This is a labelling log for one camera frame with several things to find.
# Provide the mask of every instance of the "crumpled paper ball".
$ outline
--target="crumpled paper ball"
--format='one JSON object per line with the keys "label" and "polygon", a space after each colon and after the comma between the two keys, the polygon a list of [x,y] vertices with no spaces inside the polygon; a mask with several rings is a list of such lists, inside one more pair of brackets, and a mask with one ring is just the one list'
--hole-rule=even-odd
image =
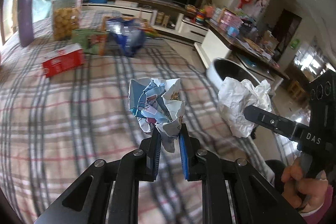
{"label": "crumpled paper ball", "polygon": [[178,100],[181,79],[131,79],[128,91],[130,111],[141,129],[151,134],[156,127],[164,149],[175,152],[174,140],[179,136],[185,102]]}

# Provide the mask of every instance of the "bed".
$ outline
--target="bed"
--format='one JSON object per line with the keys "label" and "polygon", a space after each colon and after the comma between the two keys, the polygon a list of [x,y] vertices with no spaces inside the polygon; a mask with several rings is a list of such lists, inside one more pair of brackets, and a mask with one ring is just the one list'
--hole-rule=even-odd
{"label": "bed", "polygon": [[[83,12],[81,27],[98,28],[108,14]],[[181,78],[189,134],[221,158],[246,158],[272,180],[251,138],[232,136],[219,116],[206,77],[165,40],[148,40],[135,58],[118,49],[86,55],[83,66],[46,79],[41,58],[71,41],[53,40],[50,18],[34,23],[34,34],[26,48],[17,32],[6,42],[0,70],[0,186],[25,223],[33,223],[96,159],[120,159],[149,137],[128,110],[132,78]],[[202,222],[201,183],[184,180],[177,142],[175,148],[161,150],[157,180],[140,183],[139,223]]]}

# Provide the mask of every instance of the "wooden table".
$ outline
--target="wooden table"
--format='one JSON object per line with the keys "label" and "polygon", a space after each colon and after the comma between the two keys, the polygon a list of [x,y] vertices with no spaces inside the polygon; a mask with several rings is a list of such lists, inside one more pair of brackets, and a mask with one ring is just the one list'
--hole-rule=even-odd
{"label": "wooden table", "polygon": [[269,71],[275,73],[276,75],[280,76],[283,79],[289,79],[288,75],[283,72],[277,64],[272,61],[268,61],[266,58],[260,57],[257,54],[253,54],[252,52],[249,52],[244,46],[242,46],[236,38],[230,37],[226,34],[225,31],[223,31],[221,28],[217,27],[210,21],[206,20],[206,26],[209,28],[210,31],[212,31],[216,37],[218,37],[221,42],[231,51],[239,53],[243,56],[246,56],[251,61],[254,61],[261,67],[266,67]]}

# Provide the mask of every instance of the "colorful toy stack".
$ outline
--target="colorful toy stack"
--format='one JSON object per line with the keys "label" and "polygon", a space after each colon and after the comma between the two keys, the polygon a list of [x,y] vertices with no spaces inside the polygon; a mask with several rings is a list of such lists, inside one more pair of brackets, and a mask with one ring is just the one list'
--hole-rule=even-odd
{"label": "colorful toy stack", "polygon": [[199,9],[196,13],[196,20],[195,22],[198,24],[203,25],[205,20],[206,12],[203,9]]}

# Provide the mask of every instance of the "white cabinet drawer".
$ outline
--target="white cabinet drawer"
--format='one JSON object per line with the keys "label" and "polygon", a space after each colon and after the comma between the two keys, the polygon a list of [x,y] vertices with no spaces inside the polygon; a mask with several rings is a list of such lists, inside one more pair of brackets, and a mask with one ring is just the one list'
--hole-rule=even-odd
{"label": "white cabinet drawer", "polygon": [[178,32],[184,37],[202,43],[205,36],[207,35],[208,30],[205,27],[198,27],[192,23],[186,23],[182,21]]}
{"label": "white cabinet drawer", "polygon": [[123,16],[127,17],[140,17],[143,19],[147,19],[148,21],[151,19],[152,12],[148,9],[140,10],[139,8],[132,8],[132,7],[118,7],[114,5],[108,4],[101,4],[101,5],[83,5],[82,10],[104,10],[107,12],[110,11],[119,11],[122,13]]}

